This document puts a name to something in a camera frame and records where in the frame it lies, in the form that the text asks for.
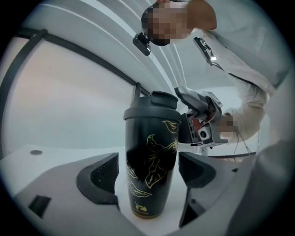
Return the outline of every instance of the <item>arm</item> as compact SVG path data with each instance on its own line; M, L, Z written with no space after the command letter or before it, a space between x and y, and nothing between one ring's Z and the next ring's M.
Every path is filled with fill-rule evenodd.
M218 124L221 137L229 140L229 143L239 142L252 137L260 129L260 122L265 115L264 104L266 103L266 92L259 87L250 85L243 81L232 78L242 100L239 108L230 108L225 111L222 120Z

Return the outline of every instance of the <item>table surface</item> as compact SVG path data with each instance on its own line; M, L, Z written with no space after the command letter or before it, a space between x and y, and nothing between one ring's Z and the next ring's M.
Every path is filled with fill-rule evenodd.
M182 146L178 151L192 151L188 148ZM32 150L41 150L43 154L33 156L30 154ZM178 171L178 155L164 211L155 219L141 219L131 211L124 147L61 149L27 145L0 161L0 174L10 195L15 196L34 179L53 167L106 153L119 153L119 175L115 183L115 194L118 197L121 213L147 236L162 236L178 230L187 191Z

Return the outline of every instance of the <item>ceiling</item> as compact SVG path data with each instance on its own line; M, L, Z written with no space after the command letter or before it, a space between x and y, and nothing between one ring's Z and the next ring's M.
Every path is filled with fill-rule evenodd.
M47 0L23 23L47 29L102 57L148 91L175 94L178 86L191 89L232 86L225 73L206 63L188 38L165 47L151 44L144 56L132 43L141 31L141 15L155 0Z

